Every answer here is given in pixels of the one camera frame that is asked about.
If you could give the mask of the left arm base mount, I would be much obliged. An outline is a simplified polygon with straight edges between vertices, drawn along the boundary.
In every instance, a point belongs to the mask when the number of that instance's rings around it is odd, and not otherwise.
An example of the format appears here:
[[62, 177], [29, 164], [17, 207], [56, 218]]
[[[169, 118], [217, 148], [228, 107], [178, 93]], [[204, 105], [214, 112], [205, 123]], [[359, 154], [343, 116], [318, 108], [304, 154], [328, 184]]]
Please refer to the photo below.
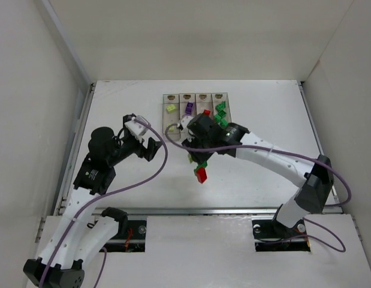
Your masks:
[[109, 241], [127, 240], [145, 240], [147, 232], [146, 220], [128, 220], [126, 228], [122, 228], [116, 235], [109, 239]]

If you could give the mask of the tall red lego brick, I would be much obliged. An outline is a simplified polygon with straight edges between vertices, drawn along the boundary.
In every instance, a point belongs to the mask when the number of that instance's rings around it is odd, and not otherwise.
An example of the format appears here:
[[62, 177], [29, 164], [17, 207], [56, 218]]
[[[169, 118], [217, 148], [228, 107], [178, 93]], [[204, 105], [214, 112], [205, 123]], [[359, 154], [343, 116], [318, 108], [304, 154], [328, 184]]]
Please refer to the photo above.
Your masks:
[[199, 183], [203, 184], [207, 180], [207, 173], [204, 167], [196, 168], [194, 173]]

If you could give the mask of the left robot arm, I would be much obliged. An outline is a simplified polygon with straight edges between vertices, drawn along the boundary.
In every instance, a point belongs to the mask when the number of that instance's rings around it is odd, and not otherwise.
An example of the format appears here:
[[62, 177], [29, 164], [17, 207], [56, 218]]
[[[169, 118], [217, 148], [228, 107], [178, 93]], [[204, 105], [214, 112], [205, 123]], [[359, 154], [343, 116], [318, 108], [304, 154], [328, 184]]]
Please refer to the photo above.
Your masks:
[[142, 116], [123, 117], [123, 127], [115, 134], [109, 127], [93, 130], [88, 154], [73, 182], [73, 190], [54, 232], [44, 250], [28, 259], [23, 272], [37, 287], [81, 287], [85, 269], [104, 244], [124, 233], [128, 214], [107, 208], [92, 230], [87, 224], [97, 202], [109, 195], [108, 188], [116, 176], [115, 165], [132, 154], [151, 161], [164, 144], [162, 139], [143, 136], [150, 123]]

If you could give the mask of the green lego stack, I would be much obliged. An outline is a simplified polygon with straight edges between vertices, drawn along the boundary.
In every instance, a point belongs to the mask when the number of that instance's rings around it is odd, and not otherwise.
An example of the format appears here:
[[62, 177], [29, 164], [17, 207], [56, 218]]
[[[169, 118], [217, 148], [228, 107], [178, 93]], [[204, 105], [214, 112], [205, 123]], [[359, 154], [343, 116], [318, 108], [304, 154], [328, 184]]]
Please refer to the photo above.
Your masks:
[[225, 108], [226, 108], [226, 102], [222, 101], [216, 105], [215, 110], [220, 111], [220, 110], [225, 110]]

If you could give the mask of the purple lego brick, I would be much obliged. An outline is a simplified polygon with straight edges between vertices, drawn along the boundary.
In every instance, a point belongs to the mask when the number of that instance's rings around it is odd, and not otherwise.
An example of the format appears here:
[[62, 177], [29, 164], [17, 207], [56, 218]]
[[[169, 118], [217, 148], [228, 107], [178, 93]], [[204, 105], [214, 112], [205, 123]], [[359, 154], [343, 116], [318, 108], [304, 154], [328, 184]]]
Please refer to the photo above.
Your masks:
[[194, 109], [194, 103], [193, 102], [187, 102], [185, 107], [185, 114], [186, 115], [192, 115]]

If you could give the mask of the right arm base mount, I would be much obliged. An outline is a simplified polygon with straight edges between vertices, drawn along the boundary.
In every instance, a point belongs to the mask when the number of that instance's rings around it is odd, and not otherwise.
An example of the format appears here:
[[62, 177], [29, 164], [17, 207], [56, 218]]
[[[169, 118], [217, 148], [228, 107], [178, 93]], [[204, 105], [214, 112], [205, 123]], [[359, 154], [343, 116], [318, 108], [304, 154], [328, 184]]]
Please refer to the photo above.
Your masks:
[[301, 234], [298, 225], [305, 228], [303, 220], [299, 220], [292, 228], [288, 228], [271, 219], [252, 220], [254, 238], [261, 241], [280, 241]]

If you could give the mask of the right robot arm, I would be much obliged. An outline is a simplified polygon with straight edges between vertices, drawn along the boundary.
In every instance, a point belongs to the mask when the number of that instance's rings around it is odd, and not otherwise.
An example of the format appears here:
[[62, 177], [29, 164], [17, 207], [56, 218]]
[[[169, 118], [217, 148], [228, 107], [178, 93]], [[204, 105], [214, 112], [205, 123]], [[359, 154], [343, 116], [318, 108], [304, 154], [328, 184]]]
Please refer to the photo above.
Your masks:
[[282, 154], [277, 146], [246, 127], [226, 121], [217, 123], [203, 113], [183, 117], [178, 127], [186, 133], [182, 146], [200, 166], [217, 152], [258, 164], [294, 184], [297, 191], [279, 207], [273, 218], [275, 223], [292, 228], [307, 214], [323, 211], [334, 183], [328, 157], [318, 155], [309, 161]]

